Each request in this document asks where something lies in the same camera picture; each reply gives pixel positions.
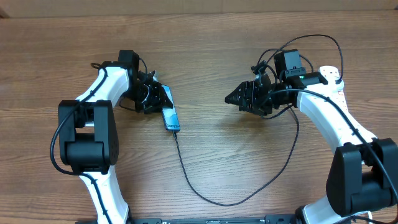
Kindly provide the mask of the blue Galaxy smartphone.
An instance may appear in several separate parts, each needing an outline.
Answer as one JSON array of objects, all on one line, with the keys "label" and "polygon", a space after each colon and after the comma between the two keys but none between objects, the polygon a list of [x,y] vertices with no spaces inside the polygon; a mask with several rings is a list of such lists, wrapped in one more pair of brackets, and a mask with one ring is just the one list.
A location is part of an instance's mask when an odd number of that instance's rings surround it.
[{"label": "blue Galaxy smartphone", "polygon": [[179,132],[180,131],[180,123],[178,121],[177,111],[175,109],[174,101],[172,98],[171,89],[167,85],[162,85],[165,90],[165,94],[167,98],[171,101],[172,107],[163,107],[162,108],[162,117],[165,124],[165,129],[168,131]]}]

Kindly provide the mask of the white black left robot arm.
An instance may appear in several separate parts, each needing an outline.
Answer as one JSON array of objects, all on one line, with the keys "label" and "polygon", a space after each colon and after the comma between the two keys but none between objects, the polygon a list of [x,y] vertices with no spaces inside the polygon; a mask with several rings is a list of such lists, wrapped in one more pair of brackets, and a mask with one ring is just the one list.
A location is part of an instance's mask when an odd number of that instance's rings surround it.
[{"label": "white black left robot arm", "polygon": [[116,61],[92,63],[97,79],[75,100],[58,106],[58,127],[50,143],[54,168],[78,176],[87,186],[97,212],[95,223],[133,223],[116,177],[119,139],[114,107],[132,100],[133,111],[161,113],[168,131],[180,131],[171,89],[157,72],[140,71],[143,61],[133,50],[120,50]]}]

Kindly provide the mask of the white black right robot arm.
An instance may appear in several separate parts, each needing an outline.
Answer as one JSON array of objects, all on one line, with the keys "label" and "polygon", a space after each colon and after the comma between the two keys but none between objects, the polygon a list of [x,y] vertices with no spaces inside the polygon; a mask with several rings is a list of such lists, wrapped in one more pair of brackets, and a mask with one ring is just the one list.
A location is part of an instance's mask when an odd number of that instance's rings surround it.
[{"label": "white black right robot arm", "polygon": [[333,161],[325,196],[298,208],[289,222],[370,222],[371,212],[397,205],[397,144],[378,138],[352,117],[337,68],[307,70],[302,60],[295,49],[276,52],[275,82],[267,76],[268,63],[261,61],[251,69],[255,79],[242,82],[225,102],[267,117],[282,105],[297,108],[329,144]]}]

